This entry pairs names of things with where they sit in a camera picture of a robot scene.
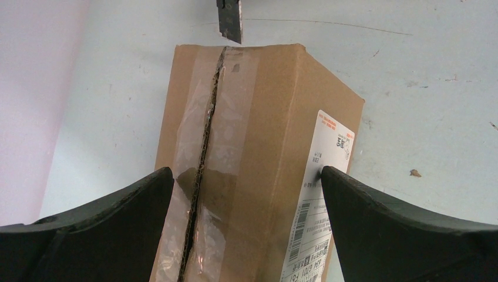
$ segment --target clear packing tape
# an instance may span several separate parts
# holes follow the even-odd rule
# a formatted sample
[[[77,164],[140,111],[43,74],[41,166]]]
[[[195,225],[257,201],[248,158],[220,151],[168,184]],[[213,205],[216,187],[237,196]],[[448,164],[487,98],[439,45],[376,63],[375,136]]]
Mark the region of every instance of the clear packing tape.
[[[173,164],[176,181],[160,242],[157,282],[178,281],[180,263],[186,255],[183,247],[190,201],[221,50],[217,47],[199,49],[194,63],[187,105],[177,132]],[[185,281],[218,282],[220,279],[231,198],[237,183],[258,63],[258,49],[229,47],[225,50]]]

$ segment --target pink wall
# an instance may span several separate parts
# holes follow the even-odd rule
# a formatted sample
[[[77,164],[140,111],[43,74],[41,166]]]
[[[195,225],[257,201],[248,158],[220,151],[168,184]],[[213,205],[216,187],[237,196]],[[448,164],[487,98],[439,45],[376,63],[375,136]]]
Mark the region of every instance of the pink wall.
[[[0,226],[38,219],[88,5],[0,1]]]

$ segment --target white label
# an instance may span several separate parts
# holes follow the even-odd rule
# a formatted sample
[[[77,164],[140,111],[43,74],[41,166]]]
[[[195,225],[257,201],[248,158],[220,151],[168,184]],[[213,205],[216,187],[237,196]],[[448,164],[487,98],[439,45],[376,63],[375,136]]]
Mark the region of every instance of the white label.
[[[348,170],[354,139],[353,131],[318,112],[280,282],[321,281],[332,230],[320,174],[324,166]]]

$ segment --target brown cardboard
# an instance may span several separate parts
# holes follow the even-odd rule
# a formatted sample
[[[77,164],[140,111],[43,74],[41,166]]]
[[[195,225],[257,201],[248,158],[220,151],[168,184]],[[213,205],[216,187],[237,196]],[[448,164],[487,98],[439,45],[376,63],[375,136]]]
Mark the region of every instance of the brown cardboard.
[[[196,229],[188,235],[193,247],[188,254],[179,250],[188,255],[185,281],[279,281],[317,113],[323,110],[357,135],[364,100],[302,45],[228,48],[215,82],[222,52],[223,47],[176,48],[156,168],[173,168],[180,201],[192,200],[196,175],[202,174],[193,206]],[[212,113],[209,95],[216,83]],[[179,165],[179,148],[190,139],[191,158]],[[170,208],[169,229],[181,221],[175,212],[192,214]],[[186,232],[182,224],[176,238]],[[165,228],[163,251],[170,236]],[[175,281],[156,276],[158,268],[179,271],[160,258],[161,246],[151,281]]]

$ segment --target package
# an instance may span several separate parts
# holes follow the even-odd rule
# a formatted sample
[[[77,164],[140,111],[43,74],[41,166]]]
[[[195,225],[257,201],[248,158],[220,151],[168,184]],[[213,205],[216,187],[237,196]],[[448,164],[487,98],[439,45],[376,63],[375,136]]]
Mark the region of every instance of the package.
[[[363,105],[302,45],[177,46],[156,161],[176,181],[151,281],[325,281],[320,171],[348,171]]]

